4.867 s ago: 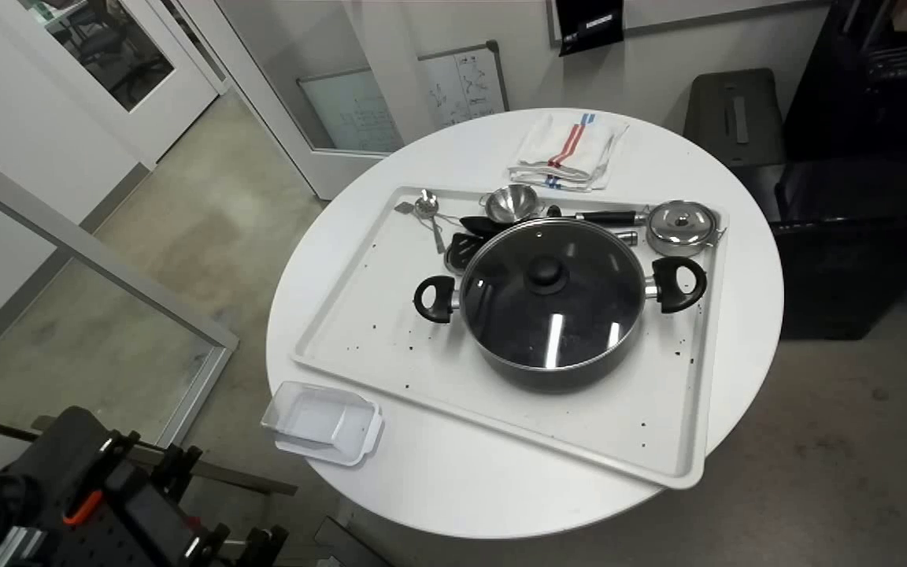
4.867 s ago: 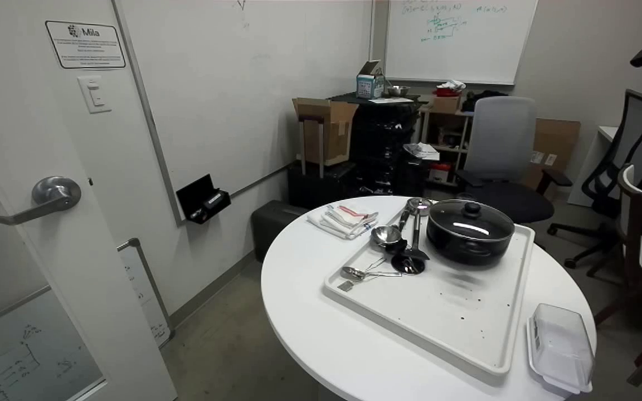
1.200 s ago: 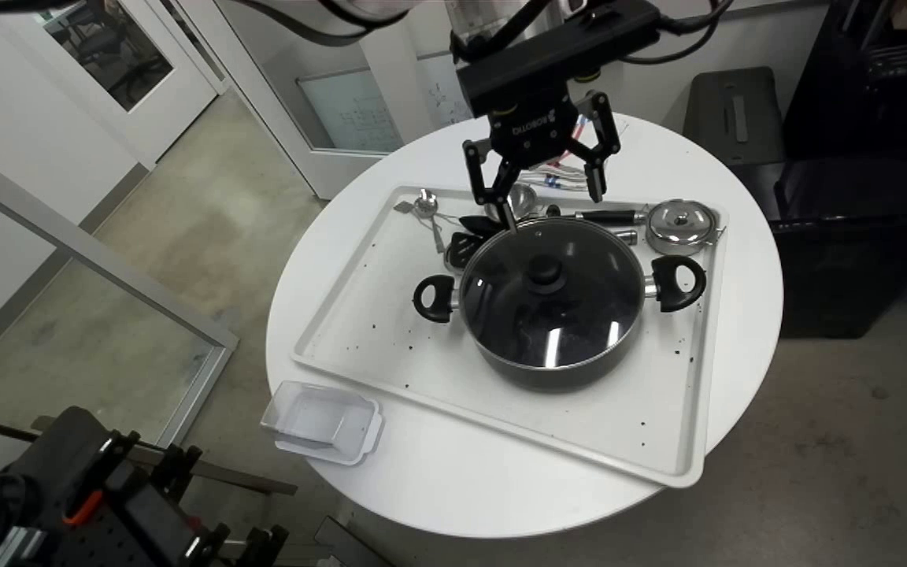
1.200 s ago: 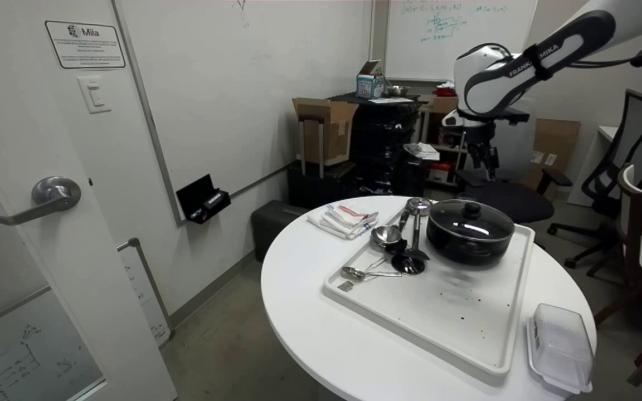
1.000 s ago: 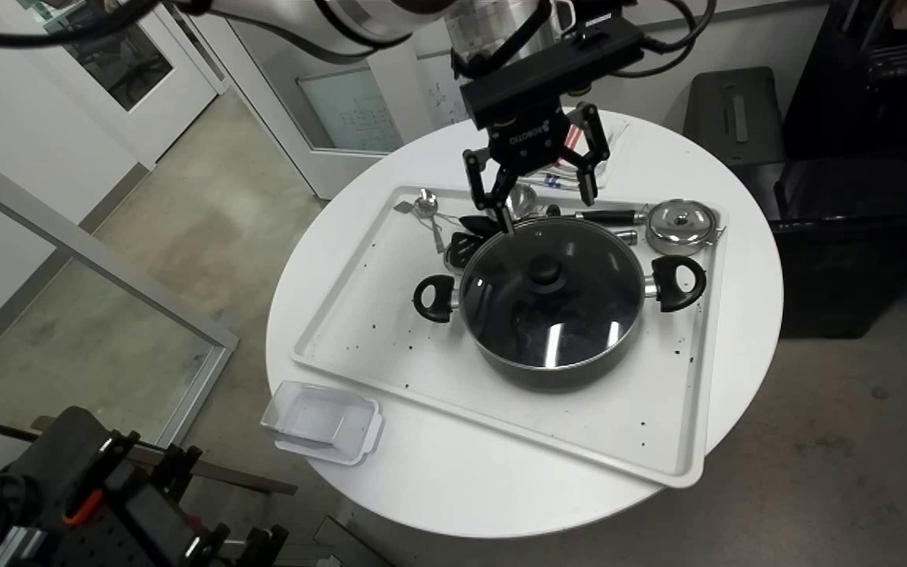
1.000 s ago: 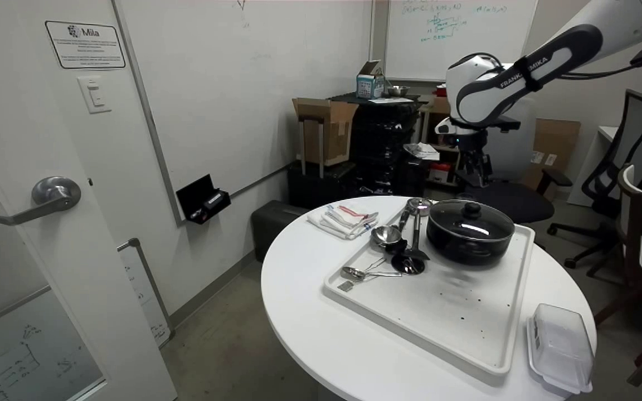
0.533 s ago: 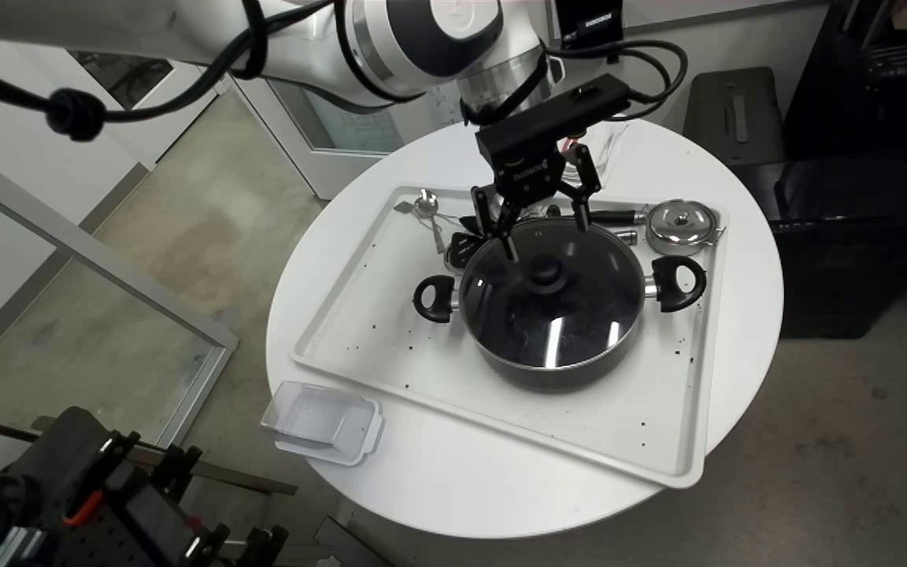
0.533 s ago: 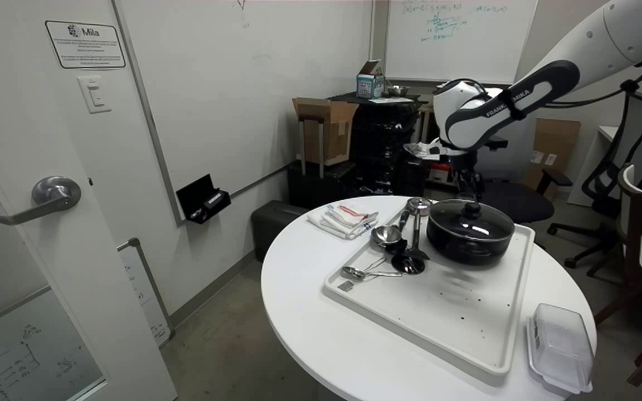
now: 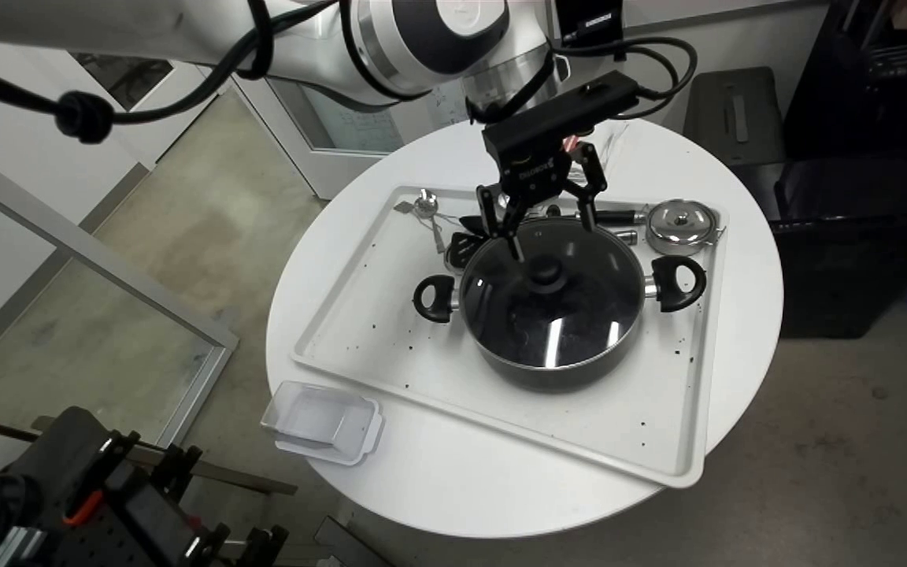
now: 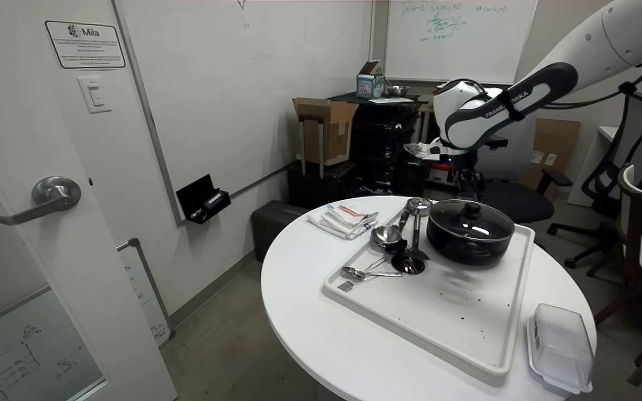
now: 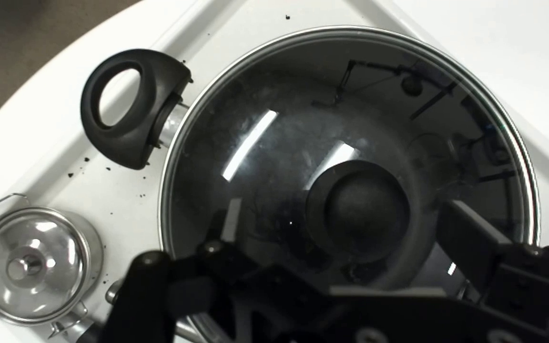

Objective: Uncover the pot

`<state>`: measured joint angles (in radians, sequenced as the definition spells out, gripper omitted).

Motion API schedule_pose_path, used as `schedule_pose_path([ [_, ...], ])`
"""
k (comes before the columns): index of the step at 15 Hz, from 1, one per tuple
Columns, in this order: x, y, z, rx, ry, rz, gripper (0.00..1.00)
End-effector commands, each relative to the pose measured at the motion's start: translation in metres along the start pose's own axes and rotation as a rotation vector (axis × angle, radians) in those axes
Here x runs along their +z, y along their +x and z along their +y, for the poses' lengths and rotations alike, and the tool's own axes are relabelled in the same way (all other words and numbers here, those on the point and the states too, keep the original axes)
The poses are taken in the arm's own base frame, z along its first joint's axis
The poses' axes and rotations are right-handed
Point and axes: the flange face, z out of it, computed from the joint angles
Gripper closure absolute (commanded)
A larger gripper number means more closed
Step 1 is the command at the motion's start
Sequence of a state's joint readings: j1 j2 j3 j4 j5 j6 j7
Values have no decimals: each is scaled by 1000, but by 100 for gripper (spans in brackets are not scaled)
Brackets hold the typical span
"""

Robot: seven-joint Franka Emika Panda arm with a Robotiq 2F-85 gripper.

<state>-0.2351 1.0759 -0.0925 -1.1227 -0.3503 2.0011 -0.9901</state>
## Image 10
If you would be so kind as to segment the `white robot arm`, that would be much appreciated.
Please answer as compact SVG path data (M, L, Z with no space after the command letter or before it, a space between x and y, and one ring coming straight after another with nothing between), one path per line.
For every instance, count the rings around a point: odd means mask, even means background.
M565 34L521 81L491 101L467 91L463 79L448 81L435 95L439 143L476 150L496 130L642 64L642 0L611 0Z

